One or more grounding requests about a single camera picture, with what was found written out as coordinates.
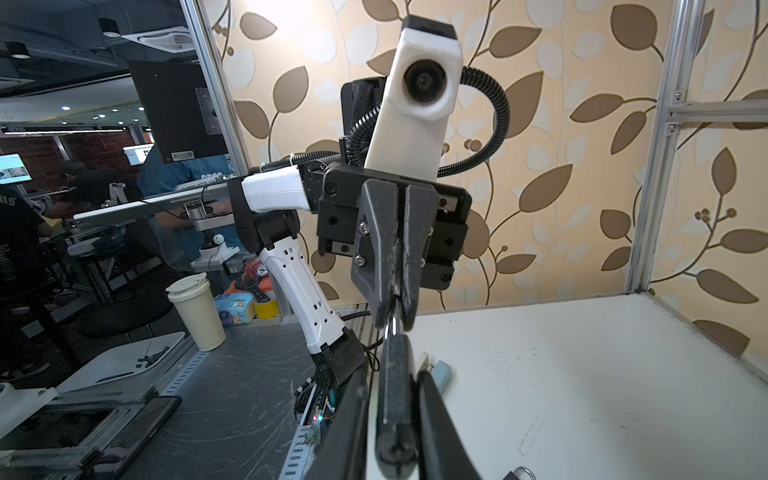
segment ceiling light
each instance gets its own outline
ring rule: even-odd
[[[8,49],[8,53],[11,54],[13,58],[29,58],[27,45],[24,45],[20,41],[7,41],[5,43],[5,47]]]
[[[111,18],[99,18],[98,25],[101,27],[101,34],[109,38],[117,38],[120,36],[120,29],[118,23]]]

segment sticker label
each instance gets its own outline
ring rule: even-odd
[[[194,152],[192,150],[187,151],[175,151],[170,154],[174,161],[192,160],[194,158]]]

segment white camera housing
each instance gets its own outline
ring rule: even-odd
[[[437,25],[450,27],[453,38],[415,28],[402,30],[365,168],[437,180],[445,129],[456,105],[464,61],[453,27]],[[414,100],[405,82],[408,67],[419,60],[432,60],[445,72],[437,98],[426,103]]]

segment dark gray table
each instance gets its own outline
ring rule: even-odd
[[[298,323],[227,328],[124,478],[275,479],[296,431],[293,391],[314,369]]]

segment camera lens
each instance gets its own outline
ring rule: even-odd
[[[404,76],[411,98],[420,103],[435,100],[445,83],[445,71],[433,60],[414,62]]]

